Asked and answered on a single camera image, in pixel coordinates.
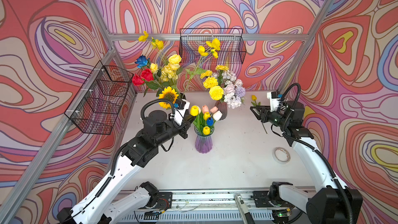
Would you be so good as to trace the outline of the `yellow tulip front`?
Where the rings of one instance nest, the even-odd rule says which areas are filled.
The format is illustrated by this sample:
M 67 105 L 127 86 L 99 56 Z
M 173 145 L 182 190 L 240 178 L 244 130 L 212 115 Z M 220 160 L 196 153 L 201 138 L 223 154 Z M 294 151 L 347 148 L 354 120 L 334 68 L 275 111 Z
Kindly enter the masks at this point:
M 255 112 L 260 116 L 261 110 L 258 107 L 261 106 L 261 102 L 257 101 L 257 97 L 255 95 L 251 96 L 251 103 L 253 107 L 255 107 Z

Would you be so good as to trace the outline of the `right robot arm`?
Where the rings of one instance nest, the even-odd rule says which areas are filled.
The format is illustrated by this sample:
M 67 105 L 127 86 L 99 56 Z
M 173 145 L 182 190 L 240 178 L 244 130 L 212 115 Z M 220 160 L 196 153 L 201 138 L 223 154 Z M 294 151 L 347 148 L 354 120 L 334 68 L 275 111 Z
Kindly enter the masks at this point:
M 312 224 L 355 224 L 363 203 L 362 195 L 351 189 L 333 170 L 318 148 L 310 130 L 303 126 L 305 107 L 299 102 L 301 86 L 294 83 L 283 93 L 267 94 L 269 105 L 261 105 L 252 97 L 250 110 L 261 123 L 280 128 L 278 136 L 304 163 L 316 192 L 310 194 L 292 183 L 275 181 L 266 199 L 271 204 L 289 203 L 306 214 Z

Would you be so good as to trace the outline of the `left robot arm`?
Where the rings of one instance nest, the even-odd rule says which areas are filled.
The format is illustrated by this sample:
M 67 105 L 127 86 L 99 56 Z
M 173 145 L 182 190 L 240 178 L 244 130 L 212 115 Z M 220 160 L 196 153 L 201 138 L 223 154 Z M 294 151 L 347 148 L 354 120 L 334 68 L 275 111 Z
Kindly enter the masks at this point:
M 188 137 L 187 131 L 195 117 L 189 113 L 190 103 L 177 99 L 172 103 L 156 99 L 143 106 L 143 128 L 123 144 L 112 160 L 110 171 L 79 203 L 63 208 L 57 219 L 60 224 L 116 224 L 130 212 L 145 206 L 153 207 L 159 199 L 158 189 L 150 182 L 142 183 L 130 195 L 115 201 L 125 185 L 141 171 L 159 149 L 174 137 Z

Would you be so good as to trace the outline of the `purple glass tulip vase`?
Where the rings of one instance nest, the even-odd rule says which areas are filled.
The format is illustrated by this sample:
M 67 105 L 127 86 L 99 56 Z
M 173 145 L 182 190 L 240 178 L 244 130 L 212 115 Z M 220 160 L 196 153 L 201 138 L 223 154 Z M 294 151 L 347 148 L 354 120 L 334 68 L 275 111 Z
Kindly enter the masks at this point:
M 195 148 L 199 153 L 208 153 L 212 150 L 213 143 L 211 135 L 214 132 L 214 128 L 210 128 L 209 135 L 204 135 L 200 132 L 200 130 L 195 127 L 195 132 L 197 134 L 197 138 L 195 141 Z

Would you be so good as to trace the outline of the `yellow tulip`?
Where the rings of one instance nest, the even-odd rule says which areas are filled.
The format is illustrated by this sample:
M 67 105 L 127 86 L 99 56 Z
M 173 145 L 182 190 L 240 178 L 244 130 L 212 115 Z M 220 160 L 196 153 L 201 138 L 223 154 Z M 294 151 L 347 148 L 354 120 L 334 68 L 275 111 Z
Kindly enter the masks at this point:
M 190 109 L 190 115 L 191 116 L 197 116 L 200 113 L 201 113 L 201 109 L 197 105 L 194 105 L 194 106 L 191 107 L 191 109 Z
M 261 102 L 257 101 L 257 97 L 255 95 L 251 96 L 251 103 L 253 107 L 255 107 L 255 112 L 260 116 L 261 110 L 258 107 L 261 106 Z

